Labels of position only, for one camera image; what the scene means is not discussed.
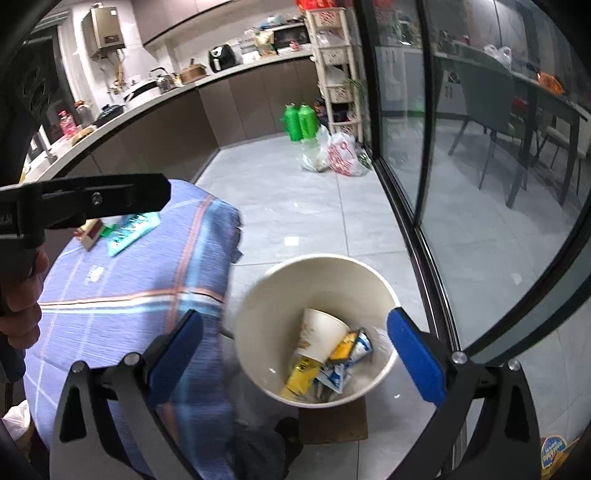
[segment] plastic bag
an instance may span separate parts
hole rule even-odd
[[[27,432],[31,427],[29,403],[24,400],[20,405],[12,407],[8,410],[8,413],[4,415],[2,421],[12,439],[19,447],[21,447],[20,443],[28,437]]]
[[[511,70],[512,54],[510,47],[502,47],[497,49],[494,45],[487,45],[483,48],[487,55],[497,59],[507,69]]]
[[[329,168],[327,153],[329,141],[329,131],[321,125],[316,132],[316,138],[300,142],[301,151],[298,160],[303,170],[325,171]]]
[[[348,177],[360,177],[369,172],[357,158],[355,153],[355,137],[344,132],[335,133],[330,137],[328,148],[329,166],[335,172]]]

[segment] kettle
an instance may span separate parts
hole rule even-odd
[[[156,77],[156,85],[158,85],[158,89],[160,93],[169,92],[170,90],[177,87],[176,83],[174,83],[174,78],[171,74],[169,74],[163,67],[156,67],[150,70],[150,75],[157,70],[162,70],[164,73],[159,73]]]

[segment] upper cabinet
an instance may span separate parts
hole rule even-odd
[[[195,0],[195,3],[197,4],[197,9],[203,12],[218,5],[225,4],[228,1],[230,0]]]
[[[197,15],[195,0],[164,0],[164,8],[169,28]]]
[[[131,0],[142,43],[155,39],[188,18],[230,0]]]
[[[165,0],[131,0],[142,43],[152,40],[169,27],[165,4]]]

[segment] white countertop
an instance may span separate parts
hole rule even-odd
[[[230,75],[234,75],[236,73],[243,72],[244,70],[249,70],[252,68],[260,67],[262,65],[268,65],[270,63],[276,63],[278,61],[284,60],[294,60],[303,57],[310,57],[312,55],[311,50],[301,50],[301,51],[294,51],[294,52],[285,52],[281,53],[280,55],[273,55],[269,57],[263,57],[259,60],[244,63],[240,65],[236,65],[235,67],[222,70],[219,73],[214,75],[209,75],[205,78],[197,80],[196,82],[191,82],[187,85],[184,85],[179,88],[175,88],[169,92],[163,93],[160,96],[149,100],[142,105],[139,105],[131,110],[127,110],[118,117],[114,118],[113,120],[107,122],[102,127],[95,130],[93,133],[88,135],[88,137],[83,138],[80,140],[74,147],[69,148],[69,150],[65,151],[64,153],[60,154],[57,153],[58,159],[49,166],[49,168],[45,169],[43,172],[39,172],[39,167],[35,170],[29,172],[25,178],[25,182],[31,181],[43,181],[52,179],[57,173],[59,173],[68,163],[74,160],[78,155],[85,152],[92,144],[96,141],[100,140],[109,132],[113,131],[115,128],[121,126],[122,124],[129,122],[135,116],[145,112],[146,110],[151,109],[155,105],[159,103],[166,102],[177,95],[181,95],[182,93],[188,92],[197,87],[201,87],[202,85],[206,85],[210,82],[214,82],[215,80],[223,79],[224,77],[228,77]]]

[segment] yellow snack wrapper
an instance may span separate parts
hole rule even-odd
[[[285,387],[296,395],[304,395],[318,375],[320,367],[322,364],[319,361],[303,356],[291,372]]]
[[[347,335],[345,335],[330,354],[330,357],[326,363],[338,364],[346,362],[351,355],[351,350],[355,346],[358,334],[359,332],[349,332]]]

